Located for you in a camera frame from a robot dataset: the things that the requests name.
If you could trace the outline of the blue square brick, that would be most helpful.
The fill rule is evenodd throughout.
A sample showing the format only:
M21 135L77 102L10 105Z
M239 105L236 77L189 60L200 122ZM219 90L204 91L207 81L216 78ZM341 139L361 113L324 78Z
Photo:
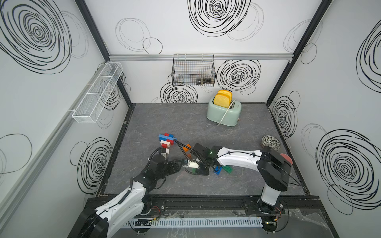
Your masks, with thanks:
M213 172L216 175L219 175L221 173L221 170L222 170L222 167L220 167L220 166L217 166L217 167L213 168Z

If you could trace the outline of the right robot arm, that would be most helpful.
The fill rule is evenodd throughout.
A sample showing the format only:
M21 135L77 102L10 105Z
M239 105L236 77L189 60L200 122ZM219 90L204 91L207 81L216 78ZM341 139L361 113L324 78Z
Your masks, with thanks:
M194 147L189 147L176 139L174 142L182 150L184 148L190 150L201 163L200 167L235 166L259 172L265 181L261 202L268 206L275 206L280 194L288 189L293 161L288 155L280 154L271 147L243 151L221 146L208 149L198 143Z

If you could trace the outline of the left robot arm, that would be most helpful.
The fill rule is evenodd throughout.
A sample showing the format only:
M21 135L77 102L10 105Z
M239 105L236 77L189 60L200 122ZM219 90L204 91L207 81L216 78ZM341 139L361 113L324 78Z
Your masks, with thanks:
M130 180L123 192L97 208L86 208L78 216L69 238L111 238L123 225L142 212L150 211L149 193L157 182L181 170L182 160L156 154L145 168Z

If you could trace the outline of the white rectangular brick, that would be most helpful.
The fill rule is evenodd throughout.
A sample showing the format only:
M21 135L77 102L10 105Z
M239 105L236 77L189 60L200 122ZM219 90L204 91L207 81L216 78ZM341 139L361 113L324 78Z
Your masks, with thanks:
M166 145L167 145L167 148L169 148L169 147L171 146L171 144L170 144L169 142L164 141L164 140L161 140L161 141L160 141L160 144L161 144L161 145L162 145L162 144L166 144Z

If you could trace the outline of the orange rectangular brick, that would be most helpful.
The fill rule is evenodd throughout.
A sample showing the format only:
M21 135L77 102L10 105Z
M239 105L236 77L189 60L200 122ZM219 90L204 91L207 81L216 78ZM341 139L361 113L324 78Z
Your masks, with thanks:
M188 152L188 151L190 150L190 148L191 148L191 145L190 145L190 144L187 144L186 146L183 146L183 150L184 150L185 152Z

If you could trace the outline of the light blue long brick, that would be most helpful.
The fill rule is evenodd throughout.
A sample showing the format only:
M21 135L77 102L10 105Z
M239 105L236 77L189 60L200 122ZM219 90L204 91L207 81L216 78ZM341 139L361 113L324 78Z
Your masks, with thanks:
M159 136L159 139L160 140L164 140L164 141L166 141L167 139L170 139L170 140L176 140L176 138L170 138L170 137L166 137L164 134L160 134Z

